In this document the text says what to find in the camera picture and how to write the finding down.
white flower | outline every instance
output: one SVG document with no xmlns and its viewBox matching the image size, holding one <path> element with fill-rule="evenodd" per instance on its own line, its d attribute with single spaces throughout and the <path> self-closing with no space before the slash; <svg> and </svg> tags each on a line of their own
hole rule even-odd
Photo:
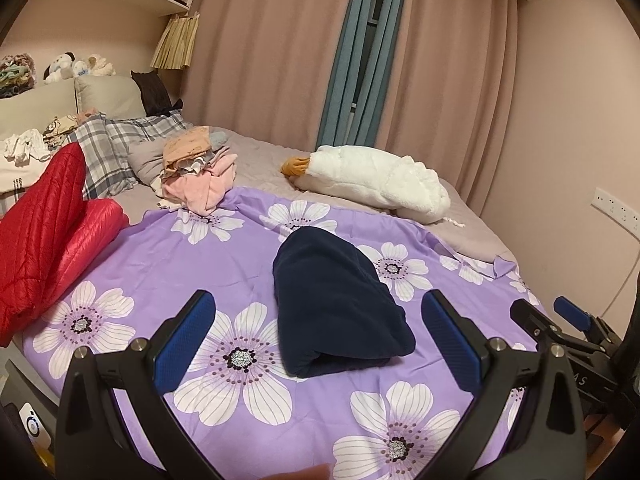
<svg viewBox="0 0 640 480">
<path fill-rule="evenodd" d="M 233 231 L 242 227 L 244 220 L 239 218 L 229 218 L 235 213 L 226 209 L 216 209 L 209 216 L 199 216 L 185 209 L 178 209 L 178 219 L 171 227 L 171 231 L 178 231 L 189 235 L 189 243 L 197 244 L 209 231 L 218 237 L 221 242 L 226 242 L 231 238 L 228 231 Z"/>
<path fill-rule="evenodd" d="M 174 393 L 175 407 L 183 413 L 198 412 L 206 426 L 229 420 L 242 393 L 244 405 L 261 422 L 277 426 L 288 422 L 291 395 L 276 377 L 287 375 L 278 350 L 278 325 L 273 320 L 260 328 L 267 307 L 252 303 L 234 321 L 219 310 L 188 372 L 204 375 L 181 384 Z"/>
<path fill-rule="evenodd" d="M 336 441 L 335 480 L 359 480 L 380 470 L 378 480 L 411 480 L 460 421 L 456 410 L 446 410 L 422 423 L 433 405 L 426 384 L 412 388 L 409 383 L 397 382 L 389 388 L 386 399 L 391 407 L 389 414 L 380 394 L 351 394 L 354 418 L 375 436 L 345 436 Z"/>
<path fill-rule="evenodd" d="M 107 319 L 126 317 L 132 309 L 133 298 L 123 296 L 121 288 L 107 290 L 96 300 L 94 284 L 82 282 L 71 294 L 71 306 L 59 301 L 42 315 L 53 327 L 44 327 L 33 338 L 33 349 L 42 354 L 56 348 L 49 360 L 49 373 L 59 379 L 79 346 L 89 346 L 95 352 L 124 350 L 135 329 Z"/>
<path fill-rule="evenodd" d="M 421 290 L 433 288 L 431 282 L 421 274 L 427 274 L 429 269 L 423 260 L 407 257 L 406 247 L 402 244 L 393 245 L 391 242 L 382 244 L 380 254 L 373 247 L 359 245 L 365 256 L 373 262 L 380 281 L 392 290 L 400 301 L 411 301 L 414 298 L 414 287 Z"/>
<path fill-rule="evenodd" d="M 494 279 L 489 276 L 485 276 L 481 274 L 476 269 L 485 269 L 488 267 L 488 264 L 485 262 L 481 262 L 480 260 L 475 260 L 473 258 L 467 258 L 466 256 L 459 256 L 468 264 L 461 264 L 457 259 L 451 258 L 450 256 L 440 256 L 440 264 L 449 270 L 458 270 L 458 276 L 463 280 L 467 280 L 469 283 L 475 283 L 476 285 L 482 285 L 484 280 L 488 282 L 492 282 Z"/>
<path fill-rule="evenodd" d="M 335 235 L 338 223 L 335 220 L 321 220 L 329 214 L 328 204 L 313 203 L 306 208 L 306 200 L 294 200 L 289 209 L 284 204 L 274 204 L 268 211 L 268 216 L 260 215 L 260 220 L 267 229 L 279 227 L 278 240 L 283 242 L 296 229 L 304 226 L 319 227 Z"/>
<path fill-rule="evenodd" d="M 526 350 L 527 348 L 522 343 L 516 343 L 513 345 L 514 350 Z M 524 388 L 514 388 L 511 390 L 509 394 L 509 399 L 507 403 L 504 405 L 504 410 L 502 412 L 508 412 L 507 415 L 507 429 L 511 431 L 513 427 L 513 423 L 516 420 L 516 415 L 518 414 L 518 410 L 520 409 L 520 404 L 522 403 L 522 396 L 524 395 Z"/>
<path fill-rule="evenodd" d="M 520 269 L 518 267 L 516 267 L 515 270 L 512 270 L 511 272 L 507 272 L 507 277 L 514 280 L 510 282 L 509 285 L 511 285 L 520 293 L 524 293 L 524 292 L 527 293 L 530 304 L 532 304 L 533 306 L 538 306 L 540 304 L 540 302 L 538 301 L 538 298 L 536 298 L 531 293 L 527 285 L 525 285 L 524 282 L 522 281 L 522 278 L 520 277 Z"/>
</svg>

wall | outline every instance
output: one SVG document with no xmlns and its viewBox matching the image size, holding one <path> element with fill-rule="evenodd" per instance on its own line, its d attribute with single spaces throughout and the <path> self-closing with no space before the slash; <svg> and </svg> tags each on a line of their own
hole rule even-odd
<svg viewBox="0 0 640 480">
<path fill-rule="evenodd" d="M 547 309 L 603 314 L 640 244 L 590 203 L 640 209 L 640 40 L 614 0 L 521 1 L 506 139 L 482 218 Z M 638 268 L 605 319 L 624 333 Z"/>
<path fill-rule="evenodd" d="M 27 52 L 38 81 L 63 52 L 77 58 L 101 54 L 116 72 L 150 70 L 167 18 L 106 0 L 29 0 L 0 46 L 0 57 Z"/>
</svg>

blue curtain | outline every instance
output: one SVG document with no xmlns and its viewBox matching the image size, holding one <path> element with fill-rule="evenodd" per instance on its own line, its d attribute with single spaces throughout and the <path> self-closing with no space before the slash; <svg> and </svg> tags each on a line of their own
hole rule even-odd
<svg viewBox="0 0 640 480">
<path fill-rule="evenodd" d="M 316 147 L 324 144 L 373 146 L 385 101 L 403 1 L 383 0 L 350 124 L 372 3 L 372 0 L 350 0 L 324 101 Z"/>
</svg>

mattress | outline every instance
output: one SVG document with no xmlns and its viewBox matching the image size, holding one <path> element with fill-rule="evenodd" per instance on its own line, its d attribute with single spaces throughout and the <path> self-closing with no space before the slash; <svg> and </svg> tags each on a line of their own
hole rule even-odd
<svg viewBox="0 0 640 480">
<path fill-rule="evenodd" d="M 280 173 L 280 167 L 290 156 L 304 157 L 308 156 L 308 153 L 244 137 L 224 128 L 216 128 L 216 130 L 223 130 L 228 134 L 228 144 L 231 151 L 238 154 L 235 186 L 253 187 L 289 200 L 307 200 L 354 210 L 377 211 L 350 200 L 296 189 Z M 427 229 L 444 240 L 454 250 L 470 258 L 491 263 L 500 256 L 505 260 L 516 262 L 511 251 L 466 206 L 454 187 L 444 180 L 441 180 L 441 182 L 451 198 L 451 208 L 447 212 L 447 217 L 459 224 L 463 224 L 464 227 L 458 227 L 452 222 L 441 220 L 429 224 Z M 131 223 L 140 222 L 145 211 L 158 208 L 156 205 L 158 202 L 157 197 L 151 188 L 143 185 L 135 186 L 133 189 L 120 193 L 115 199 L 129 216 Z"/>
<path fill-rule="evenodd" d="M 335 233 L 374 263 L 405 310 L 417 342 L 412 354 L 307 380 L 286 373 L 271 266 L 301 221 Z M 439 288 L 485 336 L 535 347 L 509 316 L 518 298 L 537 303 L 513 262 L 460 255 L 430 230 L 390 215 L 235 187 L 210 218 L 150 211 L 124 229 L 24 333 L 24 354 L 59 394 L 76 346 L 117 351 L 134 337 L 149 337 L 199 288 L 213 294 L 216 319 L 165 399 L 228 480 L 321 463 L 331 465 L 335 480 L 412 480 L 471 402 L 422 323 L 425 290 Z M 117 399 L 141 455 L 159 465 L 126 395 Z M 520 399 L 514 390 L 480 465 L 498 455 Z"/>
</svg>

power outlet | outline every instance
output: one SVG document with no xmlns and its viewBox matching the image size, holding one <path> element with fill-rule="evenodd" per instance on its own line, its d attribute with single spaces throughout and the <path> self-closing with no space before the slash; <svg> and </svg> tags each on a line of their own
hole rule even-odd
<svg viewBox="0 0 640 480">
<path fill-rule="evenodd" d="M 599 187 L 596 188 L 591 205 L 640 240 L 640 214 L 634 209 Z"/>
</svg>

